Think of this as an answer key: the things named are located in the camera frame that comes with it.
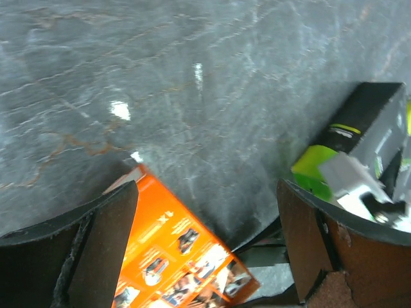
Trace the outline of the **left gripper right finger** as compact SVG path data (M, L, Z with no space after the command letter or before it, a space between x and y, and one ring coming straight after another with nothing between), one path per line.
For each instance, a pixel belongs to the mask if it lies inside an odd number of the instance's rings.
M280 180L277 203L297 296L309 307L410 307L410 234Z

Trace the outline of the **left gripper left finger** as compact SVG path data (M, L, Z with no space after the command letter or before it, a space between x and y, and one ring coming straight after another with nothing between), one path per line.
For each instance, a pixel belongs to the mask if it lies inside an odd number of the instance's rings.
M111 307L137 208L134 181L1 237L1 307Z

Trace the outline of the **orange razor box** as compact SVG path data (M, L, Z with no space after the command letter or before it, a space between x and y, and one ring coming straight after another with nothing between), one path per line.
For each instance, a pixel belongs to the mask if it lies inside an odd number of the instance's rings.
M186 206L139 164L129 181L137 208L113 307L232 307L260 287L246 266Z

